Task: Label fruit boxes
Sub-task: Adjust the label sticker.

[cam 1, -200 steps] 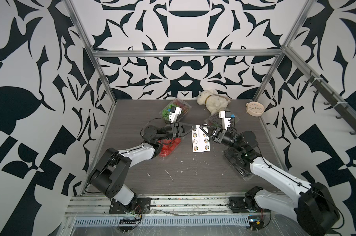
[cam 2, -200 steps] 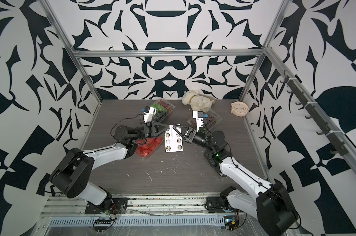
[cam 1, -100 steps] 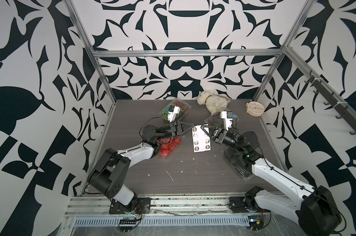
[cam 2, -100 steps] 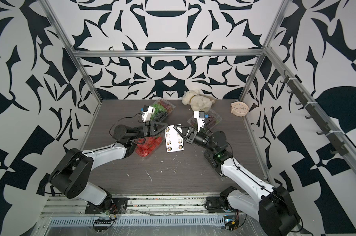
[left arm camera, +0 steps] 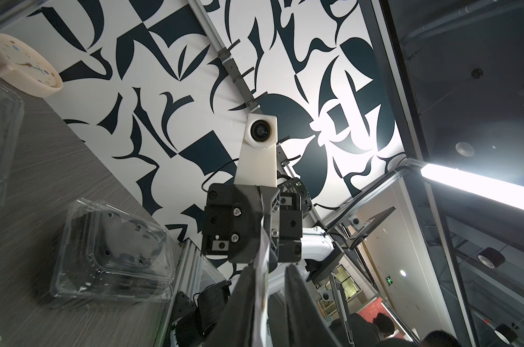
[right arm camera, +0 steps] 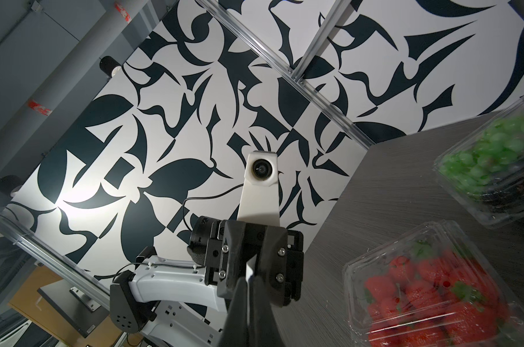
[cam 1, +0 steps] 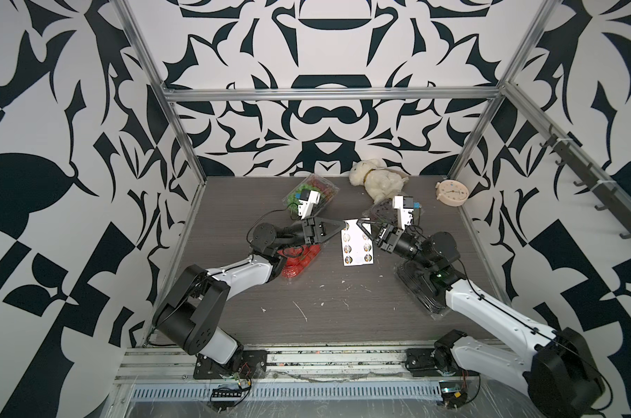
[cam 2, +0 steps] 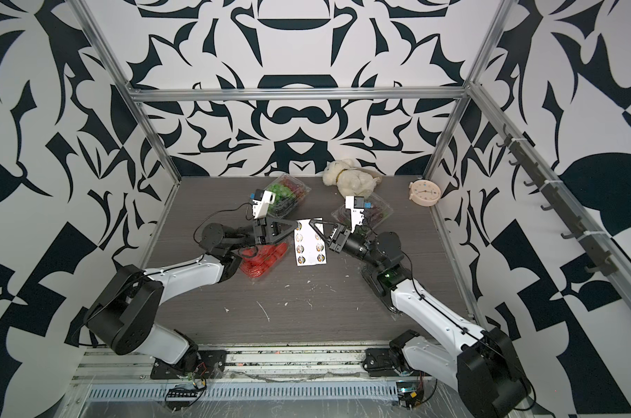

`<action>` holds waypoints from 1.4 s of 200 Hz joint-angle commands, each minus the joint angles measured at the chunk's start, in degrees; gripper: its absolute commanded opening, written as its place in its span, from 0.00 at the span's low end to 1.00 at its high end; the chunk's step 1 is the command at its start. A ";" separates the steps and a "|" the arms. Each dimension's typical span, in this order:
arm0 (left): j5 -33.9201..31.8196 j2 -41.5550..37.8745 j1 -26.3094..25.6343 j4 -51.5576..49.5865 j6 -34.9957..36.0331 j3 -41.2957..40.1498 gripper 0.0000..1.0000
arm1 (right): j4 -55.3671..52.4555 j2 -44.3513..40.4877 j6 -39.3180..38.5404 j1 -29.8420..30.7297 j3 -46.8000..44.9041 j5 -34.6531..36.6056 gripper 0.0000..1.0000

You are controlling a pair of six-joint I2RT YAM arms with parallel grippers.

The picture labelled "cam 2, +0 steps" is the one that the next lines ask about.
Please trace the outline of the white sticker sheet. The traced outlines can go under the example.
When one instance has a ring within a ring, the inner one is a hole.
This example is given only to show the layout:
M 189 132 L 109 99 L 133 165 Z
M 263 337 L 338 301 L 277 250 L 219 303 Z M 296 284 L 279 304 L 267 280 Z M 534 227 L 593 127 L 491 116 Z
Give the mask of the white sticker sheet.
M 296 266 L 320 266 L 327 264 L 326 249 L 315 240 L 313 230 L 310 228 L 311 219 L 299 219 L 299 226 L 294 231 L 294 251 Z

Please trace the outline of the strawberry clamshell box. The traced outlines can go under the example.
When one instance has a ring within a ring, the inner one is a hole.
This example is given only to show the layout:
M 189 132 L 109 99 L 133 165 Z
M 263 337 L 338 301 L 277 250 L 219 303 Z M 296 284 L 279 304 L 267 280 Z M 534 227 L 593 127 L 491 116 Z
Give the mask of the strawberry clamshell box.
M 250 280 L 260 280 L 282 261 L 289 247 L 289 243 L 282 242 L 240 250 L 242 262 L 239 269 Z

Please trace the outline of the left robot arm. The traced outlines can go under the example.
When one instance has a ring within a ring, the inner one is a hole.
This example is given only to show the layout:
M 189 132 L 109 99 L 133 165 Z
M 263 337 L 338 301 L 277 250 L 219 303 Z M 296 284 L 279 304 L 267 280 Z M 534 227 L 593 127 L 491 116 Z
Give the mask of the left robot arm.
M 176 330 L 158 324 L 162 304 L 194 289 L 233 277 L 240 250 L 279 244 L 296 230 L 294 220 L 266 217 L 232 228 L 209 223 L 200 229 L 203 254 L 166 268 L 122 266 L 85 314 L 87 327 L 116 355 L 141 354 L 175 367 L 181 374 L 202 363 L 199 346 Z

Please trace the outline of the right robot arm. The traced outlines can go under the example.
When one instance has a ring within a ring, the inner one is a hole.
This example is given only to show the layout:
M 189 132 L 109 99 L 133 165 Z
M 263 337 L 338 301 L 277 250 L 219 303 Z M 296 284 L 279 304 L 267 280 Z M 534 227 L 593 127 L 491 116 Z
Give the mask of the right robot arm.
M 393 313 L 409 316 L 430 337 L 406 331 L 391 343 L 395 368 L 423 372 L 455 390 L 475 417 L 505 417 L 524 401 L 536 401 L 510 337 L 486 330 L 432 296 L 414 277 L 396 233 L 372 240 L 342 224 L 312 219 L 310 226 L 331 251 L 362 261 L 362 276 Z

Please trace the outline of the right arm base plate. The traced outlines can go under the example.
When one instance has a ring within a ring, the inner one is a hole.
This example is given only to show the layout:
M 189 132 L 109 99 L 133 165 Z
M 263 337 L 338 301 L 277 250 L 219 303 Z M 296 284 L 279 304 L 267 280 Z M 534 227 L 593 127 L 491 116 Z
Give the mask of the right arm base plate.
M 367 348 L 362 368 L 370 377 L 428 377 L 431 374 L 413 369 L 400 348 Z

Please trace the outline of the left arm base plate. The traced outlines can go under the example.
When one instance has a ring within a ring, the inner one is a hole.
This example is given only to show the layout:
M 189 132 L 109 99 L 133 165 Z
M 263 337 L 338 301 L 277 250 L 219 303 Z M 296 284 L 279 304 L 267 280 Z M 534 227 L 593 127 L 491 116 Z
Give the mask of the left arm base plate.
M 186 357 L 170 365 L 158 359 L 153 362 L 150 374 L 152 380 L 170 379 L 216 379 L 220 378 L 226 368 L 228 351 L 224 349 L 200 350 L 198 353 L 186 354 Z

